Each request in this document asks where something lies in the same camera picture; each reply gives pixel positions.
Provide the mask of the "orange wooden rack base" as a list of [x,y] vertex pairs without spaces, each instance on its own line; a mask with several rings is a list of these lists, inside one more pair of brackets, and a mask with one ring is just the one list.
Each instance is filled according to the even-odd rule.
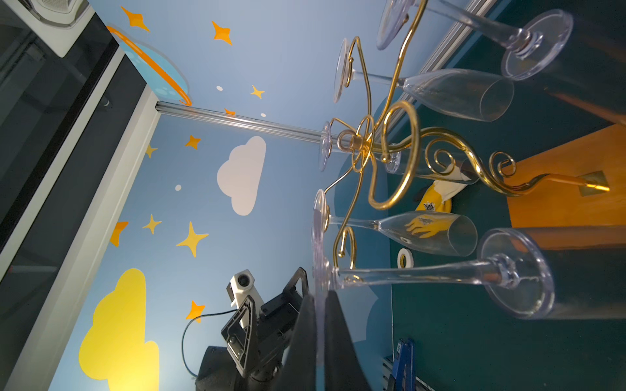
[[507,200],[514,228],[538,228],[557,240],[552,228],[582,247],[625,246],[625,127],[611,125],[517,163],[506,183],[523,184],[540,174],[560,174],[594,181],[590,187],[541,181],[532,192]]

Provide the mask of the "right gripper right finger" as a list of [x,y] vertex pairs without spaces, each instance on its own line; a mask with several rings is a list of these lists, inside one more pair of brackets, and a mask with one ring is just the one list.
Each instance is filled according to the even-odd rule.
[[360,366],[337,293],[324,304],[324,389],[371,390]]

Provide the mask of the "clear glass top back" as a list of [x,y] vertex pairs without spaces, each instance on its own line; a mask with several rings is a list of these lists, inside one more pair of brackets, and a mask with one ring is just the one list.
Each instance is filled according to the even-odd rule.
[[435,112],[477,122],[496,121],[514,97],[509,79],[458,68],[399,78],[396,86]]

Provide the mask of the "yellow work glove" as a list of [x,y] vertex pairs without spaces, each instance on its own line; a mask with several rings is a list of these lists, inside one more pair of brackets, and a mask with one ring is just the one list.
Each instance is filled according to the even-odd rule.
[[416,210],[451,213],[453,197],[472,184],[472,179],[458,167],[453,170],[452,179],[456,179],[456,182],[435,180],[430,187],[422,188],[416,195]]

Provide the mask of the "white tape roll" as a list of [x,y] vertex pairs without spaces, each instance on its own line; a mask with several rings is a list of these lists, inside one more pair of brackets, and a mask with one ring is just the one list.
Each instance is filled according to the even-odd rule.
[[399,269],[414,268],[414,259],[409,249],[401,249],[397,255],[397,267]]

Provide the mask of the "clear glass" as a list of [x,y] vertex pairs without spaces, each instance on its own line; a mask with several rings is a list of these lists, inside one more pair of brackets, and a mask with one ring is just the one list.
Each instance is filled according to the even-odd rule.
[[624,319],[624,226],[496,228],[477,259],[433,267],[339,269],[324,256],[324,234],[312,233],[320,293],[391,284],[482,285],[518,319]]
[[339,234],[339,257],[349,254],[356,259],[355,228],[376,231],[409,249],[434,255],[466,257],[478,242],[477,229],[466,216],[411,211],[378,220],[349,219]]
[[[331,125],[324,123],[320,137],[318,166],[323,172],[337,140],[331,135]],[[402,175],[409,162],[409,150],[393,152],[391,161],[385,165],[388,174]],[[418,164],[413,171],[419,179],[440,180],[471,185],[479,181],[474,168],[462,152],[436,150],[433,144],[430,152],[422,144]]]
[[435,112],[477,122],[496,121],[514,97],[509,79],[458,68],[399,78],[396,86]]
[[464,24],[505,48],[501,71],[511,80],[523,81],[557,65],[563,70],[568,65],[574,70],[600,65],[604,68],[602,76],[613,69],[625,70],[624,41],[560,9],[546,11],[522,28],[477,16],[449,1],[437,1],[426,9]]

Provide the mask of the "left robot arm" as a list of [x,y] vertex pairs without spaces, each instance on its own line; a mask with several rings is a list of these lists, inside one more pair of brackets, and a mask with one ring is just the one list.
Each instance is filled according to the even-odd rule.
[[303,298],[309,293],[299,267],[281,293],[264,301],[249,270],[231,277],[226,290],[234,308],[221,330],[225,347],[209,346],[195,377],[197,390],[269,390],[282,368]]

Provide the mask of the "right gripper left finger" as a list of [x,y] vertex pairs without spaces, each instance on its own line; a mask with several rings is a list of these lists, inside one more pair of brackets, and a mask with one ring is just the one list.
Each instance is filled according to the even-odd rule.
[[317,327],[314,297],[303,298],[283,368],[272,390],[316,389]]

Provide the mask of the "blue tool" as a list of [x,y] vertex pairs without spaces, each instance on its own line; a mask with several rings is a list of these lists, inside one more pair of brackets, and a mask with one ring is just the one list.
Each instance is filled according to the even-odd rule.
[[414,350],[415,344],[412,339],[399,341],[398,357],[394,360],[392,373],[387,382],[388,391],[416,390]]

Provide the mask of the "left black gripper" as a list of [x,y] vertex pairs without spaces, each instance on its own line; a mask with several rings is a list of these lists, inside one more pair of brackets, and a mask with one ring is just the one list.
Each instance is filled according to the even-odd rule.
[[244,299],[221,332],[242,377],[274,376],[308,294],[307,273],[298,267],[283,293],[262,306],[259,320],[254,298]]

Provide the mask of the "back horizontal aluminium bar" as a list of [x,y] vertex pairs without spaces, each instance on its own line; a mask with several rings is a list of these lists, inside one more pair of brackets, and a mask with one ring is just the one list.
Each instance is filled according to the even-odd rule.
[[306,130],[290,125],[282,125],[249,117],[232,116],[226,113],[188,107],[182,104],[172,104],[158,101],[155,109],[161,114],[172,117],[180,117],[217,125],[226,125],[243,130],[253,130],[268,135],[291,138],[308,143],[319,144],[321,140],[321,132],[319,131]]

